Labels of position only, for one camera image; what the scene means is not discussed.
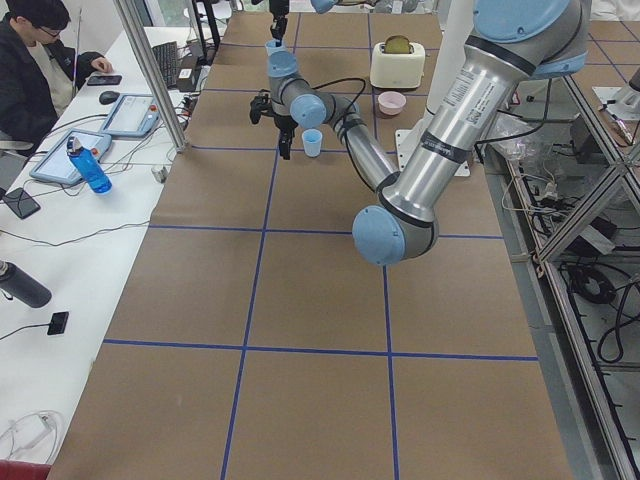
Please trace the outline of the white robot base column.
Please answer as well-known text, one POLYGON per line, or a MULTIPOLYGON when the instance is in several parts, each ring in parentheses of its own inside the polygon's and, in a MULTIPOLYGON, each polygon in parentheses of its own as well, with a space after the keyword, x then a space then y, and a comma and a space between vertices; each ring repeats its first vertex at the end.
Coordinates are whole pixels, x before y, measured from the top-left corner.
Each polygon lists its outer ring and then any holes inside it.
POLYGON ((396 131, 399 168, 403 170, 410 155, 440 107, 465 62, 464 43, 473 28, 472 0, 438 1, 436 15, 442 33, 435 70, 432 75, 423 117, 411 130, 396 131))

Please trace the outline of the person's hand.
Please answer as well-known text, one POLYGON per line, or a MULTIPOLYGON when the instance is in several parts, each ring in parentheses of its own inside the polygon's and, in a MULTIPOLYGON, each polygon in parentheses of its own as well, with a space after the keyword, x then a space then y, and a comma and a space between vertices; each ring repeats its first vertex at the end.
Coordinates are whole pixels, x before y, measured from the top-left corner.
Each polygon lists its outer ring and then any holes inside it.
POLYGON ((98 57, 90 62, 92 71, 96 74, 111 74, 114 69, 111 62, 105 57, 98 57))

